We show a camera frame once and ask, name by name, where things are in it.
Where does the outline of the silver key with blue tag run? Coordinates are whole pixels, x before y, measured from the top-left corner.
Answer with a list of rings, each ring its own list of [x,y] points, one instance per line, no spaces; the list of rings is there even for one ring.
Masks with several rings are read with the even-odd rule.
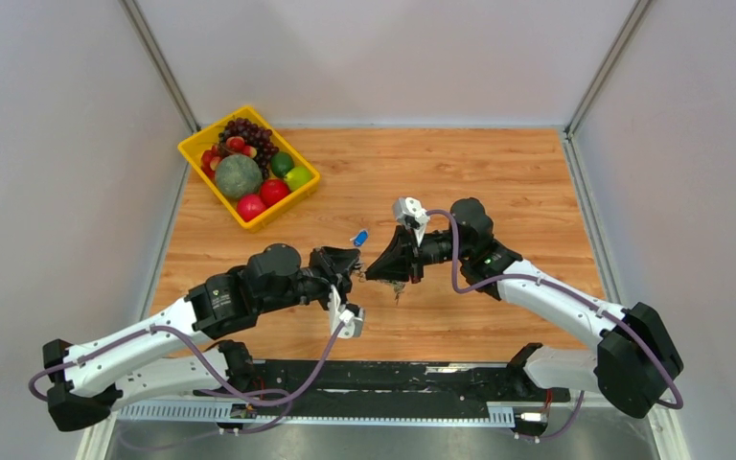
[[[369,238],[369,232],[367,229],[361,229],[357,232],[357,234],[351,238],[351,243],[353,247],[361,247],[363,246],[367,239]]]

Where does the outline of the silver keyring bunch with keys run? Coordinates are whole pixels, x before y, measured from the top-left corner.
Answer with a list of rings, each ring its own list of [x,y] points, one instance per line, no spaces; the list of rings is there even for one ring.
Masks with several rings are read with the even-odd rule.
[[[406,282],[388,281],[388,280],[382,280],[382,279],[377,279],[377,280],[369,279],[367,277],[366,271],[364,270],[359,270],[357,272],[357,277],[361,283],[370,282],[370,283],[382,285],[383,287],[391,288],[393,291],[393,302],[396,306],[399,305],[401,297],[406,287]]]

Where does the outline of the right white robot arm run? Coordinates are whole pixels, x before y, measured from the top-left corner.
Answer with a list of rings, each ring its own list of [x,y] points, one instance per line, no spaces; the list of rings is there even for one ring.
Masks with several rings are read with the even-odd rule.
[[[426,210],[418,199],[402,197],[393,212],[395,233],[367,268],[367,279],[415,284],[426,266],[449,264],[455,292],[482,292],[523,307],[585,345],[523,347],[512,360],[521,365],[508,376],[515,396],[529,401],[551,388],[594,392],[636,419],[657,404],[683,409],[675,383],[683,361],[656,309],[599,299],[540,270],[495,237],[494,222],[475,197],[459,199],[447,211]]]

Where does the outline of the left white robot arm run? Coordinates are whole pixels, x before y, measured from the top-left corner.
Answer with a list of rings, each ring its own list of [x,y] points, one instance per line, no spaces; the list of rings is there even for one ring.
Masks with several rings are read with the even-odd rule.
[[[303,265],[295,248],[272,244],[116,333],[81,345],[48,342],[39,375],[51,386],[40,393],[32,378],[30,390],[46,402],[62,432],[93,426],[132,403],[181,392],[230,395],[261,407],[290,404],[322,366],[315,365],[293,392],[259,389],[251,357],[230,334],[255,327],[268,312],[318,302],[328,314],[331,341],[358,336],[364,311],[347,295],[359,267],[356,248],[321,246]]]

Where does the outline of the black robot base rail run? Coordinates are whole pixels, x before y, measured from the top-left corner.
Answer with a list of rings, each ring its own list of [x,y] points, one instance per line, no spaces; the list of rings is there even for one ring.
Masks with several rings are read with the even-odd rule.
[[[292,417],[479,419],[489,403],[567,403],[501,363],[329,360],[292,403]]]

